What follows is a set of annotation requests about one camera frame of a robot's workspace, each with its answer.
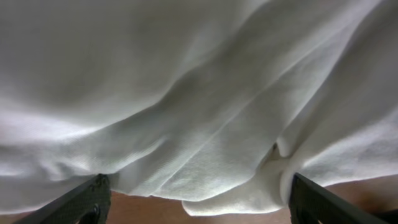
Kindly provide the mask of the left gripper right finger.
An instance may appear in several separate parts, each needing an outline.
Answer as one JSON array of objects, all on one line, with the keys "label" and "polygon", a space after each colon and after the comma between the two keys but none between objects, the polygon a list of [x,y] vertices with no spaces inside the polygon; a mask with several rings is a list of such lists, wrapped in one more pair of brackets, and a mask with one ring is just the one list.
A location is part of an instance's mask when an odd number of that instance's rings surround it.
[{"label": "left gripper right finger", "polygon": [[365,212],[296,173],[289,198],[292,224],[390,224],[392,212]]}]

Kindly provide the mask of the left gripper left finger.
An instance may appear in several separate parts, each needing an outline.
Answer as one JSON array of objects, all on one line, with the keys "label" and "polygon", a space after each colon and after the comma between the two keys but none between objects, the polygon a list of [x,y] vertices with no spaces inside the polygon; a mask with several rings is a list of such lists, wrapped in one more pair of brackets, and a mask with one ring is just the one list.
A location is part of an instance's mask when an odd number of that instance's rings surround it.
[{"label": "left gripper left finger", "polygon": [[14,224],[105,224],[110,206],[108,176],[99,174]]}]

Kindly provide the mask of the white t-shirt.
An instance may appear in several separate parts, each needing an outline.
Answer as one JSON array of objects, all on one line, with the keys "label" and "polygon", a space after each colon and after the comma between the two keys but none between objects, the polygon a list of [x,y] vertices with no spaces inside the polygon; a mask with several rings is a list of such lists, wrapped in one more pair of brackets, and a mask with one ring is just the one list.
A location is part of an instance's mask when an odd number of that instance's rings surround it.
[{"label": "white t-shirt", "polygon": [[397,174],[397,2],[1,2],[1,213],[97,174],[194,216]]}]

